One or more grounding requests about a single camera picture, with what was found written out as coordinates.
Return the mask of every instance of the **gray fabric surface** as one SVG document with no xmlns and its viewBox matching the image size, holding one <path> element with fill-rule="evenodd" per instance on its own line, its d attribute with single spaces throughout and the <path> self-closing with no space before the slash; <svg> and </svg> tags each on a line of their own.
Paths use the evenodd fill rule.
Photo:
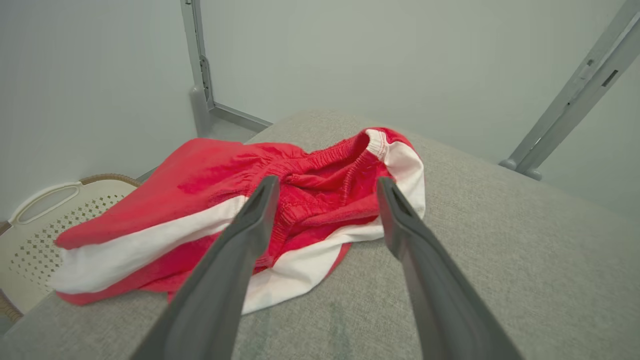
<svg viewBox="0 0 640 360">
<path fill-rule="evenodd" d="M 250 142 L 325 148 L 368 120 L 310 112 Z M 640 357 L 640 229 L 555 188 L 405 133 L 425 165 L 426 223 L 529 359 Z M 86 307 L 46 298 L 0 342 L 0 358 L 124 359 L 164 308 L 136 292 Z M 354 244 L 308 295 L 244 316 L 236 359 L 416 359 L 399 263 Z"/>
</svg>

